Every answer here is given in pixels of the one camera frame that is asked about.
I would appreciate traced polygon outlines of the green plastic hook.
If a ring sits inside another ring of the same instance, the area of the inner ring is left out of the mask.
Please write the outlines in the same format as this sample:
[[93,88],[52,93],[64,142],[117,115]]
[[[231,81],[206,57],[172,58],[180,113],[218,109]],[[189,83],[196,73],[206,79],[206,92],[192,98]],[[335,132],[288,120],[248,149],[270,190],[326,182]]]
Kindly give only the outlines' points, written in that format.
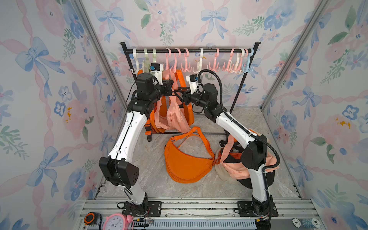
[[150,67],[151,67],[151,63],[156,63],[156,60],[157,60],[157,52],[156,52],[156,49],[153,48],[152,49],[152,62],[149,58],[149,53],[148,53],[148,50],[146,48],[143,49],[144,50],[144,55],[145,55],[145,60],[143,62],[143,72],[147,72],[149,73],[150,72]]

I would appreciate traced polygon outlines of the black metal garment rack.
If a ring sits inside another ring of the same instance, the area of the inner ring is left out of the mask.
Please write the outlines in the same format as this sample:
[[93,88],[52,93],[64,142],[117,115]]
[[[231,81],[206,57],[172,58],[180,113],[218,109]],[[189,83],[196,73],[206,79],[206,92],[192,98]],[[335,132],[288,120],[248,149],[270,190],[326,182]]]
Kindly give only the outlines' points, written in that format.
[[[130,67],[130,70],[135,71],[136,69],[133,67],[131,58],[129,57],[129,54],[132,54],[133,49],[127,48],[127,45],[126,45],[125,42],[120,42],[120,45],[121,45],[122,50],[123,50],[123,53],[124,53],[124,55],[125,55],[125,57],[127,59],[128,65]],[[261,45],[261,42],[260,41],[255,42],[254,47],[253,47],[253,49],[254,49],[254,55],[257,53],[257,50],[258,50],[258,48],[259,48],[260,45]],[[148,49],[148,53],[149,54],[152,54],[152,49],[153,48],[149,48]],[[245,50],[248,50],[249,52],[251,52],[251,48],[245,48]],[[179,53],[179,51],[180,51],[180,54],[181,55],[184,55],[185,57],[188,57],[189,56],[189,53],[194,53],[194,54],[195,53],[198,53],[199,54],[200,53],[200,48],[190,48],[190,49],[188,49],[188,51],[185,48],[179,48],[179,49],[176,49],[176,48],[175,49],[168,49],[168,48],[166,48],[166,49],[156,49],[157,54],[162,54],[162,53],[165,53],[165,54],[168,53],[168,54],[170,54],[170,52],[171,52],[171,54],[175,54],[175,53]],[[232,51],[232,48],[220,48],[219,49],[219,53],[231,53],[231,51]],[[204,48],[204,53],[216,53],[216,52],[217,52],[217,49],[216,48]],[[241,53],[242,51],[240,50],[240,48],[235,48],[233,52],[234,53]],[[144,50],[143,49],[138,49],[137,50],[137,53],[138,54],[144,54]],[[251,64],[252,64],[252,62],[254,60],[254,55],[251,57]],[[137,75],[135,75],[135,74],[132,74],[132,75],[133,75],[134,80],[136,80],[137,79]],[[235,96],[235,98],[233,100],[232,106],[231,106],[230,111],[229,111],[230,114],[232,113],[234,107],[236,106],[238,97],[239,97],[240,92],[241,92],[241,88],[242,88],[242,86],[243,86],[243,84],[245,82],[245,79],[246,79],[247,75],[248,75],[247,73],[244,73],[243,76],[242,76],[242,80],[240,82],[240,88],[238,89],[238,91],[236,93],[236,96]],[[200,114],[196,114],[195,116],[204,116],[204,115],[205,115],[204,113],[200,113]],[[146,133],[145,133],[145,135],[147,136],[147,141],[148,142],[151,142],[152,141],[152,136],[154,134],[157,134],[158,135],[158,134],[180,134],[180,133],[179,132],[171,132],[171,131],[170,132],[169,131],[166,131],[164,133],[161,133],[159,131],[155,131],[154,128],[153,128],[153,126],[152,126],[152,133],[151,133],[151,135],[146,135]],[[226,131],[224,133],[208,132],[208,133],[204,133],[204,135],[226,135]]]

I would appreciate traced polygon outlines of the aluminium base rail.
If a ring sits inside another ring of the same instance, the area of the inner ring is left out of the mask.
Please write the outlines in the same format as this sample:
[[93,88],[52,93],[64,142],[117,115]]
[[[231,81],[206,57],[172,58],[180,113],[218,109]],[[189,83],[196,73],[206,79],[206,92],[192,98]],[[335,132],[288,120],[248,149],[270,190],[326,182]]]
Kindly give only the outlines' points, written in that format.
[[[150,211],[149,217],[139,221],[134,227],[143,230],[148,224],[149,230],[245,230],[255,229],[258,219],[252,212],[238,214],[235,209],[249,198],[150,198],[160,202],[158,208]],[[275,216],[271,219],[273,230],[294,230],[292,220],[317,219],[315,205],[311,200],[300,198],[275,198]]]

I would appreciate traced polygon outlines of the light blue plastic hook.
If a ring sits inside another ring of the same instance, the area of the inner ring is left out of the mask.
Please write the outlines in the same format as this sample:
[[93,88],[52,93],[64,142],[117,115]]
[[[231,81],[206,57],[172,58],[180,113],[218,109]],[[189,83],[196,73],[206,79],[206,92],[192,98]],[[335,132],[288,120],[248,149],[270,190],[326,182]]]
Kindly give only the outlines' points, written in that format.
[[244,73],[248,73],[251,68],[251,57],[254,55],[254,49],[251,48],[251,52],[247,53],[247,62],[243,66],[242,70]]

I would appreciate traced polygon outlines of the orange black tape measure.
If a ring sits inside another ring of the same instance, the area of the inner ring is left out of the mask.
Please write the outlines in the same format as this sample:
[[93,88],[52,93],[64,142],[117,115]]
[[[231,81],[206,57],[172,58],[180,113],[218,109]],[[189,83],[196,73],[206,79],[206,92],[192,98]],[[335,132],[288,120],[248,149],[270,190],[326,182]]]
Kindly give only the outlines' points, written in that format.
[[83,222],[85,225],[95,225],[95,224],[100,224],[102,221],[102,216],[99,213],[96,212],[89,212],[88,214],[85,215]]

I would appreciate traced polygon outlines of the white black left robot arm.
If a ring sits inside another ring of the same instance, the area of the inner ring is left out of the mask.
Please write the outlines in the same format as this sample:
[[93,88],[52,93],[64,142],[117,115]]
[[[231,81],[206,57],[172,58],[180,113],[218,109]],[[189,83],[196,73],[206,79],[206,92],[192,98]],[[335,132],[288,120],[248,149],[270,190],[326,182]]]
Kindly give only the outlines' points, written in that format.
[[99,167],[106,181],[123,188],[128,198],[126,211],[145,216],[149,211],[148,196],[139,185],[140,170],[132,163],[133,153],[155,103],[172,94],[173,80],[165,80],[158,71],[151,71],[139,74],[135,83],[137,90],[128,104],[124,126],[108,156],[100,158]]

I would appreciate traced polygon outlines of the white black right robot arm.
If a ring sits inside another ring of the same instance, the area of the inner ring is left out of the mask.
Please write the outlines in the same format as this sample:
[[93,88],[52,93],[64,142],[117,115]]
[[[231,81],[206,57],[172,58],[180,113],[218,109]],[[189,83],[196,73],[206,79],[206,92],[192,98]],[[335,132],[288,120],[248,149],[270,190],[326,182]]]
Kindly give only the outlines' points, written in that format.
[[252,208],[261,218],[262,224],[269,224],[272,219],[273,202],[269,194],[266,171],[280,164],[280,157],[264,135],[258,135],[238,122],[223,106],[223,87],[217,89],[211,83],[202,84],[201,74],[212,74],[218,82],[219,76],[208,69],[186,77],[189,89],[183,92],[183,102],[192,103],[204,109],[205,116],[232,135],[243,148],[241,163],[249,170],[252,184]]

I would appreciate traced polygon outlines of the white plastic hook left end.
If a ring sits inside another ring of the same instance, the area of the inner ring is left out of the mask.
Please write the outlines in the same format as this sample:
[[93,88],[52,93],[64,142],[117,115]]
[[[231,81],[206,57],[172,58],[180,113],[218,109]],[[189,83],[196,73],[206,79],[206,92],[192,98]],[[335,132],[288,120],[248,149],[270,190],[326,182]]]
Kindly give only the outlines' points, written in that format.
[[140,68],[140,64],[139,64],[139,59],[137,57],[137,49],[136,48],[133,48],[132,54],[133,54],[133,58],[134,58],[134,61],[135,61],[135,67],[136,67],[135,68],[136,70],[132,71],[132,73],[135,74],[135,75],[138,75],[141,68]]

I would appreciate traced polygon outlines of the white plastic hook middle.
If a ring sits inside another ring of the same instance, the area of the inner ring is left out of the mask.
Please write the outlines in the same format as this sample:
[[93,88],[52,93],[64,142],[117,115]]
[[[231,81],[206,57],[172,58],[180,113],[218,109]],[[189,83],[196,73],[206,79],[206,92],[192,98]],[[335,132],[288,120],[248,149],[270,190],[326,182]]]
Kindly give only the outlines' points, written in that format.
[[204,57],[204,48],[200,48],[199,61],[197,62],[196,70],[192,68],[193,73],[198,74],[200,71],[202,71],[203,57]]

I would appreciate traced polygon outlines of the pink alarm clock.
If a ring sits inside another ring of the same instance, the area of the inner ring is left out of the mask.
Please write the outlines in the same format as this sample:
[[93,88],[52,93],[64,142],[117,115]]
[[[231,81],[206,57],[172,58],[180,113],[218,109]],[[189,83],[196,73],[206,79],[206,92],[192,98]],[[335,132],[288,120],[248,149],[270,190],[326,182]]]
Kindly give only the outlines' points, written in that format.
[[107,217],[103,225],[103,230],[133,230],[133,228],[133,217],[120,213]]

